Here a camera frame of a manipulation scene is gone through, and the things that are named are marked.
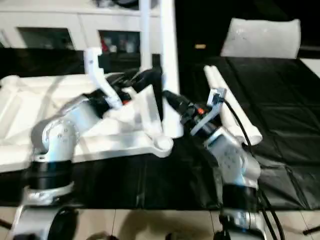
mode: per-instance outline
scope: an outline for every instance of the black tablecloth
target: black tablecloth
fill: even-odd
[[[0,53],[1,78],[84,72],[82,52]],[[154,62],[158,65],[159,57]],[[272,205],[279,210],[320,209],[320,79],[292,59],[213,57],[180,63],[181,93],[195,102],[204,103],[208,97],[205,64],[218,67],[263,135],[253,150],[262,168],[261,188]],[[140,62],[138,55],[106,55],[100,65],[105,72],[118,72]],[[22,171],[0,174],[1,206],[19,204],[23,179]],[[73,179],[73,203],[79,207],[213,210],[221,204],[217,162],[188,136],[174,140],[167,158],[145,154],[76,163]]]

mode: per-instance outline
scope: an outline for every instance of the white tube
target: white tube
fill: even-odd
[[[248,135],[250,143],[252,145],[257,145],[258,143],[260,143],[262,141],[263,137],[262,137],[261,133],[254,125],[252,125],[252,123],[249,120],[249,118],[247,117],[246,113],[244,112],[244,110],[240,106],[239,102],[237,101],[237,99],[235,98],[235,96],[231,92],[230,88],[228,87],[227,83],[225,82],[225,80],[221,76],[217,67],[211,66],[210,69],[213,74],[213,78],[211,78],[211,81],[212,81],[212,79],[214,79],[214,81],[216,82],[216,85],[218,85],[220,88],[226,89],[225,99],[230,103],[230,105],[234,109],[235,113],[239,117],[239,119],[240,119],[240,121],[241,121],[247,135]]]
[[[176,39],[176,19],[173,0],[160,0],[161,11],[161,38],[163,70],[163,89],[179,94],[179,74]],[[180,124],[180,115],[172,109],[166,99],[163,99],[163,132],[171,138],[179,138],[184,134]]]
[[[152,54],[150,52],[150,1],[139,1],[141,72],[152,68]]]
[[[204,67],[204,73],[211,89],[219,88],[215,75],[209,66]],[[222,125],[228,129],[241,143],[245,141],[245,137],[241,131],[241,128],[237,125],[236,119],[229,110],[228,106],[223,104],[221,107],[220,118]]]

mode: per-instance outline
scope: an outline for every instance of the white cabinet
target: white cabinet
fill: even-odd
[[[160,8],[152,2],[150,51],[160,54]],[[140,29],[139,10],[98,8],[93,0],[0,0],[0,43],[5,47],[85,50],[111,40],[117,42],[114,48],[123,49],[124,42],[127,52],[137,53]]]
[[[130,32],[139,33],[140,17],[133,15],[106,15],[106,14],[80,14],[81,24],[86,37],[88,47],[100,47],[102,41],[110,39],[110,35],[118,34],[130,38]],[[150,51],[153,54],[161,53],[161,22],[160,17],[150,19]]]
[[[12,48],[50,49],[59,46],[61,41],[69,49],[84,50],[87,47],[77,14],[1,12],[0,15],[2,32]]]

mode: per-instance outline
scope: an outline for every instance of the white pillow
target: white pillow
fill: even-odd
[[[278,22],[233,18],[221,56],[295,59],[300,41],[298,19]]]

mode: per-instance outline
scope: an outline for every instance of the tile floor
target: tile floor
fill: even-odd
[[[15,210],[0,207],[0,218],[12,222]],[[304,229],[320,225],[320,211],[281,211],[277,215],[287,240],[320,240],[320,233],[302,234]],[[93,234],[112,234],[120,240],[164,240],[173,231],[188,233],[194,240],[212,240],[219,230],[216,211],[80,210],[75,240],[86,240]],[[7,234],[0,228],[0,240],[5,240]],[[269,231],[266,235],[272,239]]]

